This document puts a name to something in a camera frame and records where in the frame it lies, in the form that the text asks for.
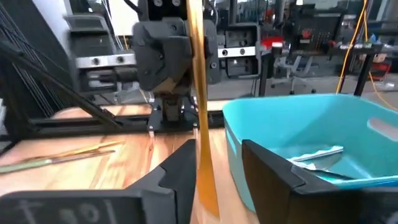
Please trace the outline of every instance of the workbench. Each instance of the workbench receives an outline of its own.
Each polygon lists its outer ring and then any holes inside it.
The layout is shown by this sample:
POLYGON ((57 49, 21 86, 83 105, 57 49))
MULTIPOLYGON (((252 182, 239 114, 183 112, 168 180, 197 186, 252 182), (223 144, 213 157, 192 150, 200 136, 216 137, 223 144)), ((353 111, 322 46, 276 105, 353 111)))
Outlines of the workbench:
MULTIPOLYGON (((210 101, 208 110, 221 110, 225 103, 226 101, 210 101)), ((105 108, 116 115, 149 114, 151 111, 149 105, 106 106, 105 108)), ((69 108, 58 112, 53 118, 81 117, 89 117, 89 114, 80 108, 69 108)), ((28 157, 46 156, 92 146, 101 142, 125 140, 125 144, 110 147, 109 149, 114 149, 116 152, 107 156, 1 175, 0 195, 19 190, 123 189, 146 175, 191 138, 194 138, 193 132, 156 134, 152 139, 149 133, 143 133, 21 141, 0 158, 0 165, 28 157)), ((239 198, 229 172, 224 129, 210 130, 210 145, 220 220, 203 209, 195 194, 191 223, 258 223, 256 215, 249 211, 239 198)))

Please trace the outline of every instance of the black metal frame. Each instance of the black metal frame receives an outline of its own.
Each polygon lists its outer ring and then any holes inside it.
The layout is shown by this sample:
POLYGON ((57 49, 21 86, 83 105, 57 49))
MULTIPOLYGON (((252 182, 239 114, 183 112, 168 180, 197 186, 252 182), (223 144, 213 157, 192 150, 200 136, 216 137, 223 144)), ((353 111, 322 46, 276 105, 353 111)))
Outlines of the black metal frame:
MULTIPOLYGON (((115 116, 107 110, 101 109, 91 101, 81 97, 77 92, 59 82, 43 68, 30 61, 23 52, 16 49, 6 40, 0 40, 0 60, 13 63, 15 66, 30 71, 33 78, 40 80, 46 85, 51 86, 60 96, 73 102, 92 118, 75 119, 29 119, 24 113, 25 108, 14 98, 18 95, 17 90, 7 88, 4 101, 7 110, 19 120, 19 135, 3 135, 0 140, 23 140, 23 139, 43 139, 43 138, 63 138, 82 135, 100 134, 122 134, 122 133, 174 133, 192 131, 198 127, 196 108, 191 109, 191 100, 184 100, 184 116, 182 121, 168 121, 162 119, 161 102, 155 101, 152 105, 152 113, 147 115, 115 116)), ((0 77, 0 82, 7 83, 7 76, 12 73, 4 72, 0 77)), ((224 125, 222 111, 209 111, 209 128, 222 128, 224 125)))

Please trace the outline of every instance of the yellow cable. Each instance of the yellow cable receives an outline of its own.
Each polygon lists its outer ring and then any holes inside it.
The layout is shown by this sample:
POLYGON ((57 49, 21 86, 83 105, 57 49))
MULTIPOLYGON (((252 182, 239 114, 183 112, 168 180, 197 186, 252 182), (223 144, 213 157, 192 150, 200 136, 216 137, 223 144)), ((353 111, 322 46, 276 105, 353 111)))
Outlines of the yellow cable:
POLYGON ((126 50, 129 50, 129 46, 127 44, 126 36, 123 35, 124 45, 126 46, 126 50))
MULTIPOLYGON (((365 41, 368 41, 368 39, 369 39, 369 37, 368 37, 368 22, 367 22, 367 19, 366 19, 366 13, 365 13, 365 16, 364 16, 363 24, 364 24, 364 28, 365 28, 365 41)), ((385 100, 385 99, 381 96, 381 94, 378 92, 378 90, 377 90, 377 88, 376 88, 376 84, 374 83, 374 80, 373 80, 373 77, 372 77, 372 73, 371 73, 371 72, 369 72, 369 78, 371 79, 372 87, 373 87, 374 93, 377 95, 377 97, 378 97, 386 106, 390 107, 390 108, 393 109, 393 110, 398 110, 398 108, 396 108, 395 106, 392 106, 392 105, 391 105, 387 100, 385 100)))
MULTIPOLYGON (((366 11, 366 4, 364 4, 363 7, 362 7, 362 11, 361 11, 361 14, 359 15, 358 21, 361 21, 361 19, 363 18, 363 14, 364 14, 365 11, 366 11)), ((359 23, 358 23, 357 26, 356 26, 356 28, 355 28, 355 32, 354 32, 353 39, 352 39, 351 42, 349 43, 346 56, 344 57, 343 67, 341 68, 340 78, 339 78, 339 80, 338 80, 338 84, 337 84, 337 87, 336 87, 336 94, 338 94, 338 93, 340 92, 340 88, 342 87, 342 86, 341 86, 341 83, 343 82, 344 71, 345 71, 345 68, 346 68, 346 66, 347 66, 348 55, 349 55, 349 53, 351 52, 351 48, 353 47, 353 43, 354 43, 354 41, 355 41, 356 34, 357 34, 358 31, 359 31, 359 27, 360 27, 360 25, 359 25, 359 23)))

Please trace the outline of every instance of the electrical wire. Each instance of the electrical wire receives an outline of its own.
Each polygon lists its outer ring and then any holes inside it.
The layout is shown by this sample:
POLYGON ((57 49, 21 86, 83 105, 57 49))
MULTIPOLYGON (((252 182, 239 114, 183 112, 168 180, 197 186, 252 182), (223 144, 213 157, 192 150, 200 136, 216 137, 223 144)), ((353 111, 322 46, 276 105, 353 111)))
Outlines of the electrical wire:
POLYGON ((213 10, 213 12, 214 12, 215 25, 217 26, 217 24, 218 24, 218 11, 216 10, 216 7, 210 2, 210 0, 206 0, 206 2, 211 7, 211 10, 213 10))
MULTIPOLYGON (((110 11, 108 10, 108 8, 109 8, 108 7, 108 3, 105 0, 102 0, 102 4, 104 4, 104 6, 105 6, 104 8, 105 8, 105 11, 106 11, 106 13, 107 13, 107 15, 109 17, 109 21, 110 21, 111 25, 113 26, 112 16, 111 16, 110 11)), ((118 44, 120 49, 123 49, 123 45, 122 45, 122 42, 120 41, 119 37, 116 34, 114 34, 114 37, 115 37, 116 43, 118 44)))
POLYGON ((123 40, 124 40, 124 46, 126 47, 126 50, 129 50, 129 46, 127 44, 127 40, 126 40, 126 35, 123 34, 123 40))
POLYGON ((338 80, 338 84, 337 84, 337 87, 336 87, 336 94, 338 94, 340 92, 341 87, 342 87, 341 84, 343 83, 343 77, 344 77, 345 68, 347 66, 348 55, 351 52, 351 49, 353 48, 354 41, 355 41, 356 36, 358 34, 358 31, 359 31, 360 22, 361 22, 361 20, 362 20, 362 18, 364 16, 365 11, 366 11, 366 3, 367 3, 367 0, 364 0, 364 4, 363 4, 362 10, 361 10, 361 14, 359 15, 359 18, 358 18, 358 24, 357 24, 357 26, 355 28, 355 31, 354 31, 354 36, 351 39, 351 42, 349 43, 349 46, 348 46, 348 49, 347 49, 347 53, 346 53, 346 55, 344 57, 343 67, 341 68, 340 78, 338 80))
MULTIPOLYGON (((365 12, 365 17, 364 17, 364 20, 363 20, 364 29, 365 29, 365 35, 364 35, 364 36, 365 36, 365 41, 368 41, 368 39, 369 39, 369 37, 368 37, 368 20, 367 20, 366 18, 367 18, 367 17, 366 17, 366 12, 365 12)), ((386 99, 384 99, 384 97, 382 97, 381 93, 378 92, 378 90, 377 90, 377 88, 376 88, 376 84, 375 84, 375 82, 374 82, 374 80, 373 80, 373 76, 372 76, 372 73, 371 73, 371 72, 369 72, 369 78, 370 78, 370 80, 371 80, 372 87, 373 87, 373 90, 374 90, 374 93, 376 94, 376 96, 377 96, 386 106, 390 107, 390 108, 393 109, 393 110, 398 110, 397 107, 392 106, 386 99)))

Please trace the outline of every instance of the wall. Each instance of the wall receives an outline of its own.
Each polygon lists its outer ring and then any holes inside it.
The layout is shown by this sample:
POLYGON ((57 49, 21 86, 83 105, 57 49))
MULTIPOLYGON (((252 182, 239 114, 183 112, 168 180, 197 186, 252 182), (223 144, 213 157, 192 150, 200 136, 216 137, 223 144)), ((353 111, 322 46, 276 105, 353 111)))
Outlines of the wall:
MULTIPOLYGON (((130 0, 137 5, 138 0, 130 0)), ((116 35, 132 35, 132 27, 138 22, 137 13, 123 0, 109 0, 112 25, 116 35)))
POLYGON ((40 11, 47 24, 52 29, 52 32, 57 37, 58 41, 61 43, 62 47, 68 53, 67 47, 67 30, 69 26, 67 22, 63 19, 63 16, 70 12, 70 5, 68 0, 67 7, 63 0, 32 0, 37 9, 40 11))

